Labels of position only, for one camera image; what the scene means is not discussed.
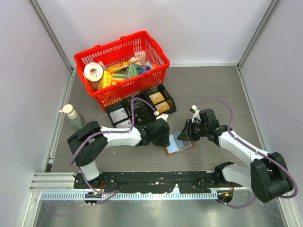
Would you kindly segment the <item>brown leather card holder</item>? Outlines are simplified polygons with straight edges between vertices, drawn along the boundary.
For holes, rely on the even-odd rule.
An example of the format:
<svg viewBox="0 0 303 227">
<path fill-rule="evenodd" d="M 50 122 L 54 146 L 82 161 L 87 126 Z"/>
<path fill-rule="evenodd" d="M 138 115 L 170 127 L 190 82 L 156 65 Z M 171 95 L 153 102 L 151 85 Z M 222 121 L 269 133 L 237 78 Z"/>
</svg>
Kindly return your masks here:
<svg viewBox="0 0 303 227">
<path fill-rule="evenodd" d="M 180 134 L 181 132 L 176 130 L 173 134 L 169 136 L 170 145 L 163 148 L 166 156 L 176 154 L 194 146 L 192 141 L 178 140 L 178 136 Z"/>
</svg>

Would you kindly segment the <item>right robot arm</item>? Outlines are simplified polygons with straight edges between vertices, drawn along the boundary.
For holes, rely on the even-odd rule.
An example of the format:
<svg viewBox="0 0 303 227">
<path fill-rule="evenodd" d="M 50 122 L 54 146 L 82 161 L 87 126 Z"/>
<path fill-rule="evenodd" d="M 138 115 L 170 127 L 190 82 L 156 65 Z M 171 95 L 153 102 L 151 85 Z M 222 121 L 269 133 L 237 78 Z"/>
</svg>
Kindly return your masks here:
<svg viewBox="0 0 303 227">
<path fill-rule="evenodd" d="M 236 134 L 229 126 L 221 125 L 212 109 L 190 109 L 192 119 L 188 119 L 178 140 L 198 141 L 206 137 L 217 146 L 233 153 L 248 168 L 240 168 L 233 163 L 221 165 L 214 174 L 214 182 L 220 187 L 234 182 L 252 189 L 254 195 L 263 203 L 283 197 L 295 191 L 283 156 L 277 152 L 261 150 Z"/>
</svg>

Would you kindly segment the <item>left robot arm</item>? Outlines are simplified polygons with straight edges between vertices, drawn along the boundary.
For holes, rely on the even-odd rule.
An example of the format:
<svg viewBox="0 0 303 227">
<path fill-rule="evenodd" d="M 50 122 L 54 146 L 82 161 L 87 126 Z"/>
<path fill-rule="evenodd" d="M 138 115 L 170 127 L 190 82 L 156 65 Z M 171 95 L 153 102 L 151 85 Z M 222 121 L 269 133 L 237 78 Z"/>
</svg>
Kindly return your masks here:
<svg viewBox="0 0 303 227">
<path fill-rule="evenodd" d="M 101 127 L 97 121 L 91 121 L 67 139 L 72 153 L 70 165 L 76 164 L 86 185 L 97 188 L 101 176 L 95 159 L 102 150 L 117 146 L 147 146 L 151 143 L 167 147 L 170 145 L 169 131 L 167 120 L 161 117 L 146 125 L 124 129 Z"/>
</svg>

